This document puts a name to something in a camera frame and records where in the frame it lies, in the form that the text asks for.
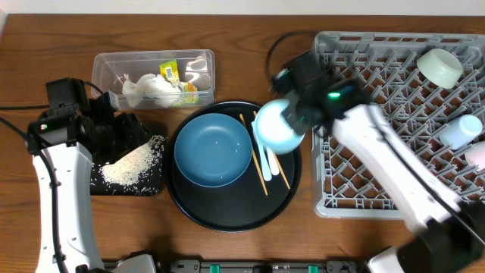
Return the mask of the dark blue plate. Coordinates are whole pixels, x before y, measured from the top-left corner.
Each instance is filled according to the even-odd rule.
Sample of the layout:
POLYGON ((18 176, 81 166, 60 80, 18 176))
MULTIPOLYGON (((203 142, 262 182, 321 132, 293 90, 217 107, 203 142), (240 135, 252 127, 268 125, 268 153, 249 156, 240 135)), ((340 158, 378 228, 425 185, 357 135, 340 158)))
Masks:
POLYGON ((229 115, 200 115, 179 132, 174 159, 193 184, 223 187, 246 171, 252 160, 252 140, 246 128, 229 115))

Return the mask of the white napkin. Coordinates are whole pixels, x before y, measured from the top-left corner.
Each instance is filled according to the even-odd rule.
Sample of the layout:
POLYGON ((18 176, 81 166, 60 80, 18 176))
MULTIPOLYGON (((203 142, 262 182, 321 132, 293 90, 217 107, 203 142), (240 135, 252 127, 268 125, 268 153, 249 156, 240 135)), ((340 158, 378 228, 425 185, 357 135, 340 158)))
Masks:
POLYGON ((181 90, 167 82, 160 74, 143 75, 137 82, 137 89, 163 108, 171 107, 182 99, 181 90))
POLYGON ((133 82, 128 74, 124 74, 124 79, 122 94, 126 96, 128 105, 131 108, 136 108, 144 96, 142 84, 140 80, 133 82))

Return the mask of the light blue small bowl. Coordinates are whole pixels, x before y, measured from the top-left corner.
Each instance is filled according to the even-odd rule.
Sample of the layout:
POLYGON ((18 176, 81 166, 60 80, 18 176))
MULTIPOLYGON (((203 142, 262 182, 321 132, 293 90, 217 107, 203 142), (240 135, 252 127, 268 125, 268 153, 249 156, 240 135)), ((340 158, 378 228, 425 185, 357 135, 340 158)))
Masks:
POLYGON ((275 99, 263 105, 254 120, 253 130, 262 145, 275 154, 286 154, 298 148, 305 135, 298 135, 282 116, 289 106, 287 99, 275 99))

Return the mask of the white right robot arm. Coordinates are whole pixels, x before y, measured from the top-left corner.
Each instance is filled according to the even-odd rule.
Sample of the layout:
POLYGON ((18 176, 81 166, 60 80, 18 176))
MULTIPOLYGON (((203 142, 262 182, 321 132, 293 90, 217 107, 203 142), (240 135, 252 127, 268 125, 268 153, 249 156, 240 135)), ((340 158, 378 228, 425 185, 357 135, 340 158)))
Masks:
POLYGON ((484 204, 464 202, 432 174, 354 80, 292 83, 282 113, 298 133, 322 126, 394 201, 415 238, 367 262, 371 272, 457 272, 484 255, 484 204))

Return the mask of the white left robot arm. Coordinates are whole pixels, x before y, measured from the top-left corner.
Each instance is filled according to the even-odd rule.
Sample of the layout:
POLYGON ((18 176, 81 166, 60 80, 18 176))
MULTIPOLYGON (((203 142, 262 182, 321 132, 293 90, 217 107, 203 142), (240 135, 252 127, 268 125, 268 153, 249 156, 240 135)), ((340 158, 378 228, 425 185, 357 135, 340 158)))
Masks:
POLYGON ((115 163, 151 137, 135 114, 118 109, 111 91, 85 102, 68 99, 27 128, 40 193, 38 272, 105 271, 92 223, 92 168, 115 163))

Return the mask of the yellow snack wrapper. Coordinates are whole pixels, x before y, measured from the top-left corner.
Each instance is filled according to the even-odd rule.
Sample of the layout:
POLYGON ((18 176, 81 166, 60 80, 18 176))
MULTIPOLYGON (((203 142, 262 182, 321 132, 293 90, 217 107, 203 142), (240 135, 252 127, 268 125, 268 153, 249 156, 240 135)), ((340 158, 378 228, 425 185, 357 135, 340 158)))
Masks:
POLYGON ((198 89, 192 83, 180 80, 177 61, 175 59, 165 62, 159 67, 161 75, 165 80, 182 92, 181 103, 196 103, 199 101, 198 89))

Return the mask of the pink cup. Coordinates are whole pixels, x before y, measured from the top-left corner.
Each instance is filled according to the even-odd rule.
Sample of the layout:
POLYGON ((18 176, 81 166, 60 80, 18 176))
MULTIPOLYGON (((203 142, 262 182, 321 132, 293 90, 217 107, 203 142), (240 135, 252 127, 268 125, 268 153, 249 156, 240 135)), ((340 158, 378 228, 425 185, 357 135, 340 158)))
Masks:
POLYGON ((485 169, 485 142, 475 143, 465 153, 465 160, 470 166, 474 166, 478 171, 485 169))

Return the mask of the teal green bowl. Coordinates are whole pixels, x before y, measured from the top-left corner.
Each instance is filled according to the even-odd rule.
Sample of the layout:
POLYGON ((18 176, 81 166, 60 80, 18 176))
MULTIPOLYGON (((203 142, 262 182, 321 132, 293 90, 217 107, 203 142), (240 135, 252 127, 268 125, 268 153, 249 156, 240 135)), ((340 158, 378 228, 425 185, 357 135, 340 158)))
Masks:
POLYGON ((461 62, 443 49, 431 49, 417 60, 417 66, 430 82, 444 89, 453 88, 464 72, 461 62))

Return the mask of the light blue cup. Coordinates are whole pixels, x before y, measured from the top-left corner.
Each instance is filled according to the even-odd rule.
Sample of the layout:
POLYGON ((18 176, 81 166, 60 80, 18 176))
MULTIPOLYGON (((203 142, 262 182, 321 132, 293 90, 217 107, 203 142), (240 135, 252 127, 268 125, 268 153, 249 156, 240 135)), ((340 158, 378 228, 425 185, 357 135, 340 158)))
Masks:
POLYGON ((481 120, 474 115, 463 115, 447 124, 439 133, 444 146, 460 149, 478 137, 483 129, 481 120))

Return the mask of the round black serving tray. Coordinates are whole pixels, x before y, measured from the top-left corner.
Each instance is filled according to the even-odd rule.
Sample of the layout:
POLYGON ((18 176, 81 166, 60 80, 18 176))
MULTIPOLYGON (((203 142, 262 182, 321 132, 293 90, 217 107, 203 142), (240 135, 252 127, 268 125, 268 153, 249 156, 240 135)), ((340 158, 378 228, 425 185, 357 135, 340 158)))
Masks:
POLYGON ((277 175, 265 182, 268 196, 264 194, 253 159, 237 180, 215 188, 193 184, 177 167, 174 144, 179 132, 192 119, 210 113, 229 115, 241 124, 239 114, 243 114, 259 162, 258 147, 252 132, 254 113, 259 109, 259 105, 244 101, 214 103, 192 113, 171 137, 164 151, 165 184, 172 200, 194 222, 217 231, 251 230, 276 218, 295 195, 302 170, 298 149, 278 157, 290 189, 286 187, 281 175, 277 175))

